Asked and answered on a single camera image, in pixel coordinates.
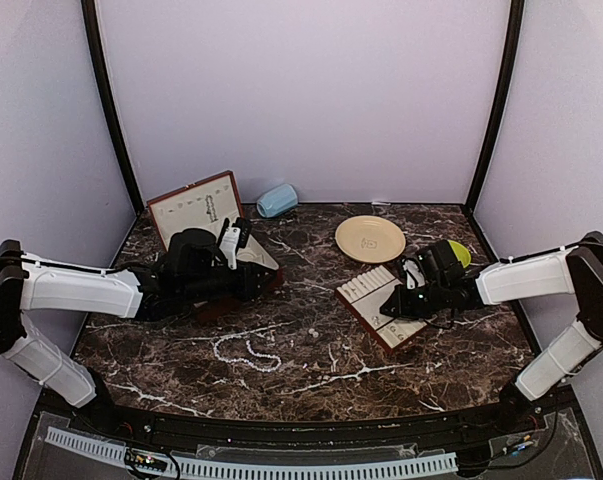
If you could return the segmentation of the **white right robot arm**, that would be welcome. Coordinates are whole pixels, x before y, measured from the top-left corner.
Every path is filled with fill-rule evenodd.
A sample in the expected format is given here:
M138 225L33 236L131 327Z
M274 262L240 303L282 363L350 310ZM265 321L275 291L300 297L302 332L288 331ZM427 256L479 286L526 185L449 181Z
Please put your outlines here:
M513 300L569 294L579 311L516 379L503 390L491 413L502 434L515 432L530 416L528 402L543 397L603 349L603 235L520 257L502 259L475 272L467 270L448 240L418 250L402 263L406 276L381 305L393 318L427 320Z

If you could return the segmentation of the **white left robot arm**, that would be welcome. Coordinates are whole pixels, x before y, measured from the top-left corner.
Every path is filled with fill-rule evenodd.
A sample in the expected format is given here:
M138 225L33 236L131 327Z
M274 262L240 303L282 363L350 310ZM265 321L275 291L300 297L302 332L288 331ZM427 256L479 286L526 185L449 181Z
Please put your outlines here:
M154 322L217 301L249 302L280 277L276 261L234 224L220 235L200 228L172 236L153 264L99 269L57 263L0 245L0 356L81 410L101 436L122 427L100 376L70 359L28 319L30 310L101 313Z

